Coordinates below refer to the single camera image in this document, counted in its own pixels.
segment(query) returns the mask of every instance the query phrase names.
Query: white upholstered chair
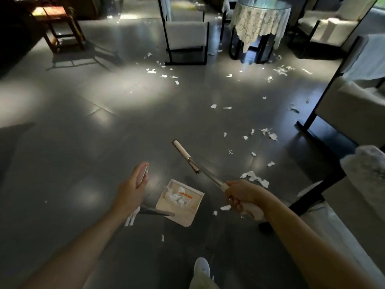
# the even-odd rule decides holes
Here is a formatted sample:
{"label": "white upholstered chair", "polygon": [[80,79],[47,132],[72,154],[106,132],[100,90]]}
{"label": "white upholstered chair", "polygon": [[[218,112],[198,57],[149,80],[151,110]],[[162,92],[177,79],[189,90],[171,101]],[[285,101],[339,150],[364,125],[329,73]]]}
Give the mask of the white upholstered chair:
{"label": "white upholstered chair", "polygon": [[[178,10],[178,14],[173,14],[170,0],[158,0],[158,2],[170,58],[170,62],[165,62],[165,65],[206,65],[209,22],[204,21],[205,13],[187,9]],[[198,16],[196,13],[199,14],[199,21],[195,21]],[[205,50],[203,62],[174,62],[172,60],[172,52],[202,52],[203,50]]]}
{"label": "white upholstered chair", "polygon": [[376,2],[377,0],[344,0],[336,12],[305,11],[303,18],[298,20],[290,43],[298,32],[308,37],[301,55],[311,42],[341,47]]}
{"label": "white upholstered chair", "polygon": [[[358,145],[385,148],[385,34],[356,38],[320,100],[306,120],[307,131],[319,116]],[[376,87],[354,81],[379,79]]]}

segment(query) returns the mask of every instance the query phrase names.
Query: glass tabletop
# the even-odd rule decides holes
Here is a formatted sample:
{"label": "glass tabletop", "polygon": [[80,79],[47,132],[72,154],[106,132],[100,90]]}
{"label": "glass tabletop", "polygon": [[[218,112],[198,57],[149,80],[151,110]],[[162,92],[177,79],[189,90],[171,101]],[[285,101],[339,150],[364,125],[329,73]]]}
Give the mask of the glass tabletop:
{"label": "glass tabletop", "polygon": [[238,2],[244,6],[259,9],[284,10],[291,8],[291,4],[280,0],[238,0]]}

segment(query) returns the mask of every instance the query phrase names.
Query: chair leg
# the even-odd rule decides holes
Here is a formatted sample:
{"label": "chair leg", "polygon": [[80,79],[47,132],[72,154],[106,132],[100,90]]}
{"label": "chair leg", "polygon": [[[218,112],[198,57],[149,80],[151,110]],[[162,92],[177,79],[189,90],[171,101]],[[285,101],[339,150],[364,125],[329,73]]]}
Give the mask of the chair leg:
{"label": "chair leg", "polygon": [[219,38],[219,41],[222,41],[222,38],[223,38],[223,31],[224,31],[225,21],[226,21],[226,11],[222,14],[221,37]]}

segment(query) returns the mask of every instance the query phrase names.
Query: wooden chair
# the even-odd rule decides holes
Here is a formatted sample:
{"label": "wooden chair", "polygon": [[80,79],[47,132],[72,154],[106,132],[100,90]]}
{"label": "wooden chair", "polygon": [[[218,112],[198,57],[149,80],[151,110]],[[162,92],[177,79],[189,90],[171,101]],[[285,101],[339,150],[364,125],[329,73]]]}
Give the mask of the wooden chair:
{"label": "wooden chair", "polygon": [[[74,14],[74,9],[66,0],[15,0],[16,3],[23,4],[28,9],[31,16],[36,20],[41,28],[42,35],[53,53],[59,53],[61,48],[79,46],[84,49],[85,37]],[[55,32],[54,23],[66,22],[72,34],[59,34]],[[47,35],[47,27],[54,36],[50,40]],[[75,44],[64,43],[63,38],[76,39]]]}

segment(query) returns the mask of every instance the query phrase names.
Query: floor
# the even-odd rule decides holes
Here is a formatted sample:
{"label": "floor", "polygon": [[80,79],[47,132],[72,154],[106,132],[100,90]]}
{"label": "floor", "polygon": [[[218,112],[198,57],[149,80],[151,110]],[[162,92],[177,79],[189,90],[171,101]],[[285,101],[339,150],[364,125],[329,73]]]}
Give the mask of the floor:
{"label": "floor", "polygon": [[[219,210],[227,204],[222,192],[195,175],[171,141],[178,139],[221,179],[253,170],[290,204],[331,170],[294,124],[309,115],[338,61],[300,60],[285,41],[270,63],[233,61],[229,29],[219,45],[216,17],[207,17],[215,29],[207,66],[162,68],[157,61],[168,57],[161,20],[112,16],[81,22],[86,52],[53,56],[41,40],[1,78],[4,288],[16,287],[101,217],[141,161],[150,163],[147,205],[155,206],[172,178],[205,193],[195,220],[183,228],[139,215],[116,233],[85,288],[188,288],[199,256],[210,260],[221,288],[306,288],[277,236]],[[279,75],[274,69],[281,65],[295,69]],[[291,103],[299,113],[287,110]],[[323,126],[316,121],[314,130],[326,139],[338,136]],[[273,128],[278,140],[263,136],[263,128]],[[276,164],[267,167],[270,161]]]}

